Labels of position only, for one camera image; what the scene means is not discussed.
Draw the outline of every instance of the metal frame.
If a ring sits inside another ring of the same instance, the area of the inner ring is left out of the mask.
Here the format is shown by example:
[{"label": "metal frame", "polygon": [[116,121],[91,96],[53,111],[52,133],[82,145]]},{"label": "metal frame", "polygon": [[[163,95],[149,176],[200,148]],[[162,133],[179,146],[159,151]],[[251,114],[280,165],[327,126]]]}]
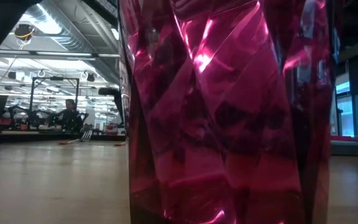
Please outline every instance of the metal frame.
[{"label": "metal frame", "polygon": [[97,33],[104,40],[104,42],[109,46],[109,48],[112,51],[116,51],[117,44],[114,45],[114,43],[113,43],[114,38],[111,39],[110,36],[108,36],[106,29],[103,27],[103,21],[101,21],[100,19],[98,20],[98,15],[93,15],[93,17],[92,17],[91,14],[85,9],[84,5],[82,5],[81,0],[76,0],[76,3],[77,3],[77,6],[82,10],[86,19],[91,23],[92,27],[97,31]]},{"label": "metal frame", "polygon": [[[0,83],[0,86],[11,86],[11,87],[31,87],[30,84],[5,84]],[[38,84],[38,86],[44,86],[44,87],[56,87],[56,88],[76,88],[76,85],[44,85],[44,84]],[[83,90],[97,90],[98,88],[96,86],[80,86],[80,89]]]},{"label": "metal frame", "polygon": [[90,8],[97,12],[103,19],[113,27],[118,26],[118,6],[108,0],[83,0]]},{"label": "metal frame", "polygon": [[341,117],[341,113],[339,112],[338,109],[338,94],[336,93],[336,85],[334,82],[334,98],[333,100],[335,101],[335,110],[336,110],[336,132],[338,136],[342,136],[342,117]]},{"label": "metal frame", "polygon": [[354,135],[358,135],[358,95],[352,95]]},{"label": "metal frame", "polygon": [[[335,106],[336,106],[336,109],[337,109],[337,113],[336,113],[336,119],[337,119],[337,129],[338,129],[338,136],[342,136],[343,133],[342,133],[342,113],[339,113],[338,112],[338,100],[342,99],[342,98],[346,98],[346,97],[351,97],[352,98],[352,95],[350,93],[350,91],[347,91],[347,92],[344,92],[344,93],[336,93],[336,90],[335,90]],[[353,104],[353,101],[352,101],[352,112],[353,112],[353,117],[354,117],[354,104]]]},{"label": "metal frame", "polygon": [[97,58],[119,58],[119,54],[98,54],[80,52],[49,52],[39,50],[5,50],[0,49],[0,58],[62,59],[62,60],[96,60]]},{"label": "metal frame", "polygon": [[30,94],[30,106],[29,110],[32,111],[32,102],[34,99],[34,90],[37,88],[40,84],[35,83],[36,80],[41,80],[40,84],[45,80],[51,80],[51,81],[63,81],[63,80],[74,80],[77,81],[76,91],[75,91],[75,108],[78,104],[78,92],[80,89],[80,79],[79,78],[63,78],[63,77],[33,77],[32,78],[32,84],[31,84],[31,94]]}]

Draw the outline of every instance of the magenta plastic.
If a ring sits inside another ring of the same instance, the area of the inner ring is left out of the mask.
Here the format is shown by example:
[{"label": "magenta plastic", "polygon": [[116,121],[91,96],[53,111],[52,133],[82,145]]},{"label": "magenta plastic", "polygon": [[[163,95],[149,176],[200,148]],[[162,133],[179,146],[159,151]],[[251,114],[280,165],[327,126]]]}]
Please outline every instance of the magenta plastic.
[{"label": "magenta plastic", "polygon": [[325,0],[121,0],[132,223],[326,223]]}]

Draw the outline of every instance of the ceiling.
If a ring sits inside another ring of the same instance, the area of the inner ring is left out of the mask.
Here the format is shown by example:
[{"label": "ceiling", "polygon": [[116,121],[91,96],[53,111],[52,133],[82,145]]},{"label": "ceiling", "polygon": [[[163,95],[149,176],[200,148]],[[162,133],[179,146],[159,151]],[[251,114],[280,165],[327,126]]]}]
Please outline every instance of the ceiling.
[{"label": "ceiling", "polygon": [[[47,13],[49,9],[53,9],[50,17],[57,24],[63,24],[64,21],[64,26],[68,27],[68,32],[63,33],[64,37],[69,34],[76,40],[81,40],[84,45],[89,46],[87,52],[117,54],[118,41],[111,30],[111,25],[83,2],[44,0],[42,4],[46,5],[44,9],[47,10]],[[17,26],[19,24],[29,24],[34,28],[32,38],[28,42],[19,40],[14,35],[15,27],[6,37],[0,49],[74,52],[67,50],[57,41],[58,35],[52,36],[42,32],[34,24],[34,18],[30,14],[24,14]],[[117,61],[116,57],[62,60],[61,57],[19,58],[13,54],[7,57],[0,56],[0,94],[9,95],[7,107],[21,105],[28,108],[32,77],[79,78],[78,109],[84,111],[86,108],[94,108],[99,119],[106,119],[106,116],[114,118],[118,115],[116,105],[112,102],[114,98],[98,96],[98,89],[106,86],[119,88]],[[9,72],[15,72],[16,78],[9,78]],[[90,82],[87,77],[92,74],[94,81]],[[40,109],[63,110],[65,99],[75,97],[76,83],[72,80],[45,80],[42,83],[36,81],[36,84],[39,85],[34,90],[34,106]]]}]

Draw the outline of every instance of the ceiling light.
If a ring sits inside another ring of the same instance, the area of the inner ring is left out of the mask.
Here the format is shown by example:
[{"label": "ceiling light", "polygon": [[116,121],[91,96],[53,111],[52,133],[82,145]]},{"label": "ceiling light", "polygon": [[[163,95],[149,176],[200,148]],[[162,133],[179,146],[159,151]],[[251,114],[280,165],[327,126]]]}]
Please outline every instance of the ceiling light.
[{"label": "ceiling light", "polygon": [[42,20],[38,20],[34,17],[29,17],[29,21],[36,26],[39,30],[46,34],[60,34],[62,28],[60,25],[49,15],[49,13],[40,5],[37,7],[43,12]]},{"label": "ceiling light", "polygon": [[119,54],[98,54],[99,57],[119,58]]},{"label": "ceiling light", "polygon": [[69,95],[71,95],[71,96],[75,96],[74,93],[71,93],[71,92],[69,92],[69,91],[66,91],[66,90],[60,90],[60,91],[65,92],[66,94],[69,94]]},{"label": "ceiling light", "polygon": [[16,71],[16,79],[20,81],[24,81],[25,72],[23,71]]},{"label": "ceiling light", "polygon": [[96,73],[94,67],[89,66],[87,63],[81,60],[47,60],[41,59],[39,60],[40,63],[57,69],[62,70],[76,70],[76,71],[92,71]]},{"label": "ceiling light", "polygon": [[36,80],[35,82],[36,82],[37,84],[39,84],[40,86],[49,86],[48,83],[42,82],[42,81],[40,81],[40,80]]},{"label": "ceiling light", "polygon": [[47,87],[47,90],[58,93],[60,90],[58,88],[55,87]]},{"label": "ceiling light", "polygon": [[111,28],[111,32],[114,35],[114,37],[116,38],[116,40],[119,40],[119,33],[115,28]]},{"label": "ceiling light", "polygon": [[28,50],[0,50],[0,54],[8,55],[30,55]]},{"label": "ceiling light", "polygon": [[[60,86],[60,88],[76,88],[76,86]],[[79,86],[80,89],[97,89],[95,86]]]},{"label": "ceiling light", "polygon": [[91,53],[71,53],[71,52],[37,52],[38,55],[64,56],[64,57],[92,57]]},{"label": "ceiling light", "polygon": [[93,60],[96,60],[96,58],[68,57],[67,60],[86,60],[86,61],[93,61]]},{"label": "ceiling light", "polygon": [[0,58],[0,67],[48,69],[47,67],[37,63],[36,61],[27,58],[17,58],[16,60],[14,58]]}]

